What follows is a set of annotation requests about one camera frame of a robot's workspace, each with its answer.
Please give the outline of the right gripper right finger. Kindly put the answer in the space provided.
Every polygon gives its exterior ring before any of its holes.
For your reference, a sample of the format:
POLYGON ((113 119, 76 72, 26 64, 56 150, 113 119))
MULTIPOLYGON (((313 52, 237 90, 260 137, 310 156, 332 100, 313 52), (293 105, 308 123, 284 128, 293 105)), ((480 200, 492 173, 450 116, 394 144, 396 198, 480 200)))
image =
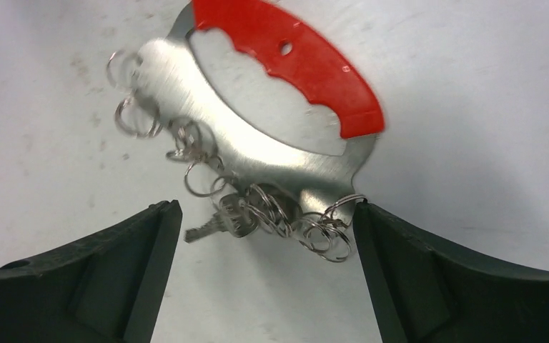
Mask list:
POLYGON ((384 342, 549 342, 549 271, 482 254, 368 203, 357 251, 384 342))

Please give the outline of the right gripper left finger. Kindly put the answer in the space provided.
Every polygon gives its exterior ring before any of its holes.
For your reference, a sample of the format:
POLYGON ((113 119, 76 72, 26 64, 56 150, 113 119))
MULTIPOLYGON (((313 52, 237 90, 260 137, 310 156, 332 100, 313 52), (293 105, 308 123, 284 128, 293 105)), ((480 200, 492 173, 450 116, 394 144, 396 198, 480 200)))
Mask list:
POLYGON ((0 342, 149 342, 182 210, 163 201, 0 268, 0 342))

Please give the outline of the small silver key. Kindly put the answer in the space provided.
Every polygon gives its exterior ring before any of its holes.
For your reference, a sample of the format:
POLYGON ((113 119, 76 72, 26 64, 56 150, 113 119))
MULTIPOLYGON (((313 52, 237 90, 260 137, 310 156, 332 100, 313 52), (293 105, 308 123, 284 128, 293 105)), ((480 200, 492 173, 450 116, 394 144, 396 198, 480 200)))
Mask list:
POLYGON ((227 232, 236 238, 251 234, 257 229, 258 220, 245 205, 246 201, 237 193, 225 195, 219 201, 219 210, 208 222, 184 232, 184 241, 192 243, 220 232, 227 232))

